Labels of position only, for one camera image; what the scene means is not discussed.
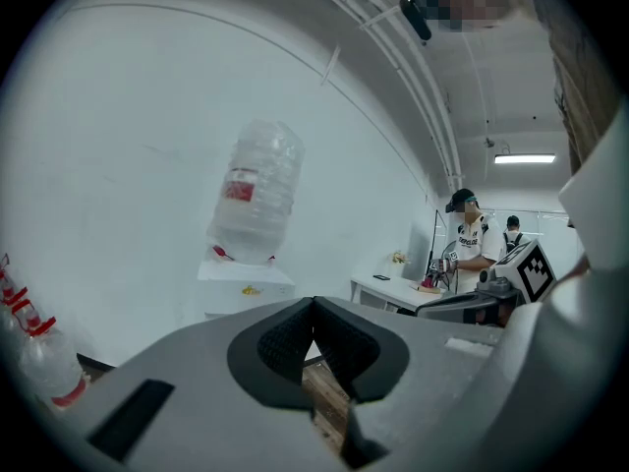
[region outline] white table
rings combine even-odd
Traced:
[[[441,298],[441,294],[429,294],[411,288],[417,284],[409,279],[392,276],[383,281],[370,275],[356,274],[352,276],[352,302],[361,304],[363,292],[384,302],[384,311],[394,311],[397,308],[415,312],[418,307]]]

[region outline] ceiling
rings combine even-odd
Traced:
[[[399,2],[386,1],[391,7]],[[555,75],[542,26],[515,15],[469,33],[435,23],[430,28],[432,39],[421,52],[449,112],[464,185],[561,188],[570,176],[567,135],[554,103]],[[495,147],[486,170],[487,137]],[[527,165],[493,164],[495,153],[509,150],[554,152],[557,159],[535,172]]]

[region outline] fluorescent light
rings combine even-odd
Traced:
[[[553,153],[506,153],[499,154],[495,157],[496,164],[514,164],[514,163],[531,163],[531,162],[554,162]]]

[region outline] wooden floor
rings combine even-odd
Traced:
[[[82,366],[96,383],[105,374],[92,363],[82,361]],[[350,398],[336,382],[324,361],[310,364],[304,369],[302,388],[314,402],[314,426],[318,429],[325,443],[336,454],[340,453],[345,431]]]

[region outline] small yellow object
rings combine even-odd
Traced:
[[[245,295],[259,295],[259,294],[261,294],[261,291],[257,290],[256,288],[253,288],[251,285],[249,285],[248,287],[243,288],[243,294],[245,294]]]

